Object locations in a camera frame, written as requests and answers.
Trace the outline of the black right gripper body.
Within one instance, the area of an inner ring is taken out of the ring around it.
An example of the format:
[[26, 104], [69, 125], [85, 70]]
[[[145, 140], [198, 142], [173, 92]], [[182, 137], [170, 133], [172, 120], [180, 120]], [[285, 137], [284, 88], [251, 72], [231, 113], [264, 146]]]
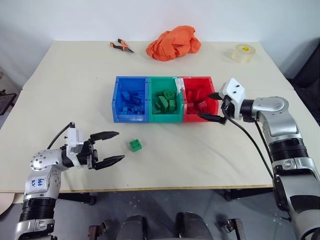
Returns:
[[222, 100], [222, 105], [221, 105], [221, 111], [223, 114], [222, 122], [221, 122], [222, 125], [225, 125], [227, 121], [236, 125], [236, 122], [233, 120], [235, 116], [235, 107], [231, 103], [231, 101], [232, 99], [227, 95]]

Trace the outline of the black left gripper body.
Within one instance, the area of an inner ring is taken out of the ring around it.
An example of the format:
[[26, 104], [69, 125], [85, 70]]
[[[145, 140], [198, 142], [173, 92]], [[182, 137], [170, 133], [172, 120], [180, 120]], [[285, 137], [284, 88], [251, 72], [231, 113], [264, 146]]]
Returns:
[[87, 165], [88, 169], [95, 169], [98, 161], [98, 152], [94, 149], [95, 142], [91, 139], [83, 143], [82, 150], [76, 155], [80, 165]]

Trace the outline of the red plastic bin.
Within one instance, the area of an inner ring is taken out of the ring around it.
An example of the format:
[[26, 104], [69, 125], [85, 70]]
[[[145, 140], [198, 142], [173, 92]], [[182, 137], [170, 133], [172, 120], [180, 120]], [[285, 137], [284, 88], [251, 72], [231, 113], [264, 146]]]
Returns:
[[[217, 115], [219, 102], [208, 98], [207, 95], [214, 93], [215, 88], [213, 80], [210, 76], [183, 76], [184, 87], [183, 91], [183, 101], [184, 101], [184, 110], [183, 110], [183, 122], [185, 123], [197, 123], [197, 122], [206, 122], [207, 120], [202, 119], [198, 114], [211, 114]], [[193, 91], [193, 101], [187, 101], [188, 91]], [[197, 109], [197, 104], [201, 102], [206, 102], [209, 108], [209, 112], [200, 113]]]

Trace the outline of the blue plastic bin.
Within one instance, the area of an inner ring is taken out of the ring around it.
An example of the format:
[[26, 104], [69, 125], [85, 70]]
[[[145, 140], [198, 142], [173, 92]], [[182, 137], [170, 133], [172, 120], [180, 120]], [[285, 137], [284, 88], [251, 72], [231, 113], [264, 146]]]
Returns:
[[[115, 123], [146, 123], [149, 120], [149, 84], [147, 76], [117, 76], [115, 79], [112, 114]], [[130, 93], [130, 100], [122, 98], [121, 92]], [[132, 95], [141, 95], [140, 105], [133, 104]], [[121, 114], [122, 108], [128, 108], [128, 114]]]

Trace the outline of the green cube block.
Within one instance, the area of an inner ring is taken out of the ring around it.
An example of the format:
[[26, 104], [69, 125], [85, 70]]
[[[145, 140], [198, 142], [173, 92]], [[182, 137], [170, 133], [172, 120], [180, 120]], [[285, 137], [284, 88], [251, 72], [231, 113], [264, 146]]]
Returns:
[[129, 146], [132, 152], [137, 152], [143, 148], [138, 139], [130, 141]]

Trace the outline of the white tape strip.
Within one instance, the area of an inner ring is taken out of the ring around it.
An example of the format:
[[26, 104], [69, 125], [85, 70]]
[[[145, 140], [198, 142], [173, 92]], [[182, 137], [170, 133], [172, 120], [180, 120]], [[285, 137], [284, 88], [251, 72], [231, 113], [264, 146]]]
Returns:
[[185, 84], [184, 84], [184, 78], [183, 77], [173, 77], [175, 84], [175, 95], [180, 96], [181, 98], [184, 98], [184, 90], [185, 90]]

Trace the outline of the black table leg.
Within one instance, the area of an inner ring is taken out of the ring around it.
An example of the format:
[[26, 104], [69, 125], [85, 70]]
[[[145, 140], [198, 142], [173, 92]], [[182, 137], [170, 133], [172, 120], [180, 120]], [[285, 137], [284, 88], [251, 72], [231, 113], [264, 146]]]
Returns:
[[90, 206], [94, 205], [97, 201], [96, 197], [88, 192], [60, 193], [58, 199], [79, 202]]
[[262, 194], [267, 194], [272, 192], [273, 192], [272, 187], [230, 189], [230, 190], [224, 191], [223, 197], [226, 201], [230, 202], [236, 199], [252, 197], [252, 196], [262, 195]]

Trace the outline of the green plastic bin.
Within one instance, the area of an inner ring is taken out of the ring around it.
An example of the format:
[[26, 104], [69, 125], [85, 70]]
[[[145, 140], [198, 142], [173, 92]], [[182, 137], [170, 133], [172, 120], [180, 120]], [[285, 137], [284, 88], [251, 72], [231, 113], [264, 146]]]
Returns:
[[157, 105], [158, 96], [165, 91], [175, 93], [176, 85], [172, 76], [150, 76], [148, 78], [148, 121], [157, 123], [180, 123], [183, 121], [184, 100], [175, 95], [175, 111], [163, 111]]

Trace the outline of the clear tape roll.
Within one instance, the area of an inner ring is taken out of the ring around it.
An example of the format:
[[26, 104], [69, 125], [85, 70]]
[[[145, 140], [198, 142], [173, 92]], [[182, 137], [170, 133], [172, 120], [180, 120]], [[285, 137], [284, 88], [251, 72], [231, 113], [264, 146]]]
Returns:
[[231, 54], [231, 59], [239, 64], [248, 64], [256, 54], [256, 49], [249, 44], [237, 44]]

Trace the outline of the orange crumpled cloth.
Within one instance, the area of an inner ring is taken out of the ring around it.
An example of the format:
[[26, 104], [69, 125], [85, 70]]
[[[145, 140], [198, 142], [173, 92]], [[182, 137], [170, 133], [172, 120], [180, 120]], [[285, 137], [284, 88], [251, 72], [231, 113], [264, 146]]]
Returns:
[[196, 54], [202, 43], [195, 36], [196, 30], [189, 25], [181, 25], [163, 32], [157, 40], [148, 45], [146, 54], [161, 62], [167, 62], [187, 54]]

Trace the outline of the dark rounded shape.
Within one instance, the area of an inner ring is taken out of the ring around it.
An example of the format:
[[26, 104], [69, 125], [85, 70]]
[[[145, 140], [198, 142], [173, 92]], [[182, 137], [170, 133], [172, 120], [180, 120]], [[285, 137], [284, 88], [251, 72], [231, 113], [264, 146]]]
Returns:
[[203, 218], [193, 212], [179, 212], [176, 215], [175, 230], [177, 238], [214, 240]]
[[141, 215], [128, 217], [120, 226], [116, 240], [148, 240], [147, 219]]

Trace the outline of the black fabric chair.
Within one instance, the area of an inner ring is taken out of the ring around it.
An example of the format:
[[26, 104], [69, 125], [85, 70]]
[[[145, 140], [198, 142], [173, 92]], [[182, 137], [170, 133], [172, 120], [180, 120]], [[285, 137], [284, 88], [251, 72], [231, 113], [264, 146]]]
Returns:
[[320, 40], [296, 76], [287, 80], [320, 126]]

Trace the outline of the dark cart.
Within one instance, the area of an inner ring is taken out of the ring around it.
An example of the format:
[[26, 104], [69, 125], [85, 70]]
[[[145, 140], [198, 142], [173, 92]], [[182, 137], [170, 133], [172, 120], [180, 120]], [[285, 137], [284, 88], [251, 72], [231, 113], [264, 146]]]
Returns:
[[0, 116], [3, 116], [15, 105], [15, 100], [19, 95], [19, 89], [0, 67]]

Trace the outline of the brown metal bracket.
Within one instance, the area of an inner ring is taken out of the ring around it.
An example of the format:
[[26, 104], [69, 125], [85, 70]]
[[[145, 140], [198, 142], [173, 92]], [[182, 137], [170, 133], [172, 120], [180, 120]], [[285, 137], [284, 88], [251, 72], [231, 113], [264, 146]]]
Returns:
[[88, 240], [110, 240], [110, 223], [104, 220], [100, 225], [91, 225], [88, 228]]
[[239, 238], [245, 235], [243, 222], [240, 218], [230, 218], [227, 220], [222, 220], [218, 222], [219, 227], [226, 233], [231, 233], [235, 231]]

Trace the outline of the orange handled pliers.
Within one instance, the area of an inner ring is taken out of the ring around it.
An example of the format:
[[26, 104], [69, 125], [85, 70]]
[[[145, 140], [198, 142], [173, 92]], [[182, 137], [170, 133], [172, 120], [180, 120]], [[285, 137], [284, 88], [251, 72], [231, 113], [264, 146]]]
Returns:
[[124, 40], [118, 38], [117, 42], [119, 43], [119, 45], [116, 45], [115, 43], [110, 42], [109, 43], [110, 47], [114, 48], [114, 49], [121, 50], [123, 52], [128, 52], [130, 54], [135, 54], [135, 52], [129, 48], [129, 46], [125, 43]]

